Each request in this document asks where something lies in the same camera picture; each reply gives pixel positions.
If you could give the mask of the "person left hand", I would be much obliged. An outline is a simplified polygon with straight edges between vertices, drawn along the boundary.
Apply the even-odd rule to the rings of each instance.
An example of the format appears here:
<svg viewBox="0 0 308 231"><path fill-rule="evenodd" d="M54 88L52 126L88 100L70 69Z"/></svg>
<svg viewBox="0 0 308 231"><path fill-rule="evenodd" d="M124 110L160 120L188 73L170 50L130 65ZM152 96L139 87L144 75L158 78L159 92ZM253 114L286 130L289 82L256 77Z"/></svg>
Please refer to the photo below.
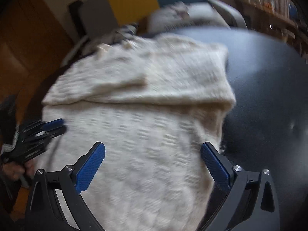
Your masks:
<svg viewBox="0 0 308 231"><path fill-rule="evenodd" d="M26 173L27 176L33 177L35 173L35 162L30 160L24 165L19 165L15 162L2 165L2 172L11 180L19 180Z"/></svg>

